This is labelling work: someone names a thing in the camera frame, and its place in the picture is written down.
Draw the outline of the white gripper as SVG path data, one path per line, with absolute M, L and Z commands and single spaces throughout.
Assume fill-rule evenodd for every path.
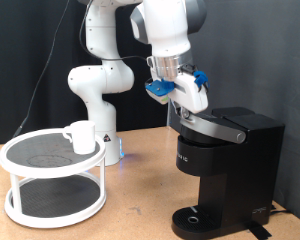
M 208 107 L 206 91 L 204 88 L 198 88 L 194 76 L 188 74 L 179 75 L 174 80 L 174 84 L 175 88 L 169 93 L 169 98 L 184 107 L 179 109 L 179 116 L 182 119 L 190 118 L 189 111 L 198 113 Z

